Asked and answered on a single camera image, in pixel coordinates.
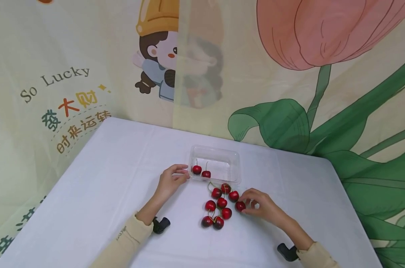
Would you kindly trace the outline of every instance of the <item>pink tulip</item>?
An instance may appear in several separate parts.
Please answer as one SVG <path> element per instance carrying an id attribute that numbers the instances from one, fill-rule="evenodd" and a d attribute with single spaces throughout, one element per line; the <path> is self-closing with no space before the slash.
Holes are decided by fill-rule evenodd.
<path id="1" fill-rule="evenodd" d="M 262 44 L 291 70 L 354 59 L 404 18 L 405 0 L 257 1 Z"/>

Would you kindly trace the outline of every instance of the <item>red cherry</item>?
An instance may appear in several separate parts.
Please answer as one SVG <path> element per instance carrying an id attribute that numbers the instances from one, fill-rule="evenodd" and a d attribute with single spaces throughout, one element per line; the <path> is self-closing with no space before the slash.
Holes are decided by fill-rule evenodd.
<path id="1" fill-rule="evenodd" d="M 227 220 L 232 217 L 232 211 L 230 208 L 224 208 L 222 209 L 222 218 Z"/>
<path id="2" fill-rule="evenodd" d="M 220 230 L 223 228 L 223 225 L 225 225 L 225 221 L 221 217 L 217 216 L 216 218 L 214 218 L 214 229 Z"/>
<path id="3" fill-rule="evenodd" d="M 211 197 L 217 199 L 222 196 L 222 191 L 219 188 L 214 188 L 213 192 L 211 192 Z"/>
<path id="4" fill-rule="evenodd" d="M 205 216 L 202 218 L 201 225 L 205 228 L 212 226 L 214 223 L 213 219 L 210 216 Z"/>
<path id="5" fill-rule="evenodd" d="M 228 193 L 230 193 L 231 192 L 231 186 L 229 185 L 229 184 L 222 184 L 222 187 L 221 187 L 221 189 L 222 189 L 222 192 L 224 193 L 224 194 L 228 194 Z"/>
<path id="6" fill-rule="evenodd" d="M 243 209 L 246 208 L 246 204 L 242 201 L 236 202 L 235 203 L 235 209 L 239 212 L 243 211 Z"/>
<path id="7" fill-rule="evenodd" d="M 220 197 L 219 200 L 217 200 L 217 206 L 219 208 L 225 208 L 227 205 L 228 205 L 228 201 L 225 198 Z"/>
<path id="8" fill-rule="evenodd" d="M 193 172 L 193 174 L 195 174 L 195 175 L 199 175 L 199 174 L 201 174 L 201 172 L 202 172 L 202 167 L 200 167 L 200 166 L 193 166 L 192 167 L 192 172 Z"/>
<path id="9" fill-rule="evenodd" d="M 238 194 L 237 191 L 233 191 L 229 193 L 228 197 L 230 198 L 230 201 L 236 202 L 240 198 L 240 195 Z"/>
<path id="10" fill-rule="evenodd" d="M 207 203 L 205 203 L 205 210 L 213 212 L 216 210 L 216 203 L 214 203 L 213 200 L 207 201 Z"/>
<path id="11" fill-rule="evenodd" d="M 202 177 L 211 178 L 211 172 L 205 170 L 202 172 Z"/>

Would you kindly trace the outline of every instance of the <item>clear plastic container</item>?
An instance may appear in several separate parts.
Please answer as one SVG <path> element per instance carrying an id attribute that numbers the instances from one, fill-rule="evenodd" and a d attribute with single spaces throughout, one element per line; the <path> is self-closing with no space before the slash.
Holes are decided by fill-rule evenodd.
<path id="1" fill-rule="evenodd" d="M 238 185 L 241 183 L 240 155 L 237 152 L 206 146 L 193 146 L 189 161 L 189 174 L 193 180 L 211 181 L 216 184 Z M 198 166 L 202 167 L 202 172 L 205 170 L 211 172 L 211 178 L 202 177 L 202 173 L 193 174 L 192 167 L 196 165 L 196 161 Z"/>

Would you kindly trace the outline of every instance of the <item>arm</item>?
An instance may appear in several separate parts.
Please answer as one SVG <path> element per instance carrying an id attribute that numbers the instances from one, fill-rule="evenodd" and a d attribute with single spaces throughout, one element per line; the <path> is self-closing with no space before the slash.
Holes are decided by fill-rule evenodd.
<path id="1" fill-rule="evenodd" d="M 117 237 L 100 253 L 90 268 L 128 267 L 140 245 L 151 235 L 152 221 L 156 214 L 178 187 L 188 180 L 189 173 L 186 168 L 186 165 L 173 165 L 164 170 L 153 197 L 126 221 Z"/>
<path id="2" fill-rule="evenodd" d="M 153 82 L 160 83 L 164 80 L 165 70 L 161 70 L 159 63 L 154 60 L 145 59 L 143 61 L 143 71 Z"/>
<path id="3" fill-rule="evenodd" d="M 248 189 L 239 198 L 245 201 L 242 213 L 262 218 L 282 229 L 298 249 L 298 257 L 304 268 L 340 268 L 323 246 L 314 242 L 299 223 L 278 207 L 269 195 L 256 189 Z"/>

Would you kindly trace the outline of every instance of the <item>white tablecloth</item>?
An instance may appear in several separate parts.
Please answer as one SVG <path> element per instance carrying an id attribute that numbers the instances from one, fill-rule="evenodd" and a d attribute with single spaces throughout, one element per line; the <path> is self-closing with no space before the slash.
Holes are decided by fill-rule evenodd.
<path id="1" fill-rule="evenodd" d="M 151 197 L 160 173 L 171 164 L 187 164 L 195 144 L 238 152 L 240 192 L 267 192 L 343 268 L 381 267 L 329 161 L 109 118 L 1 257 L 0 268 L 89 266 Z M 222 230 L 203 229 L 209 199 L 206 183 L 185 184 L 158 214 L 171 226 L 149 238 L 131 267 L 301 267 L 276 251 L 282 242 L 292 246 L 280 229 L 234 209 Z"/>

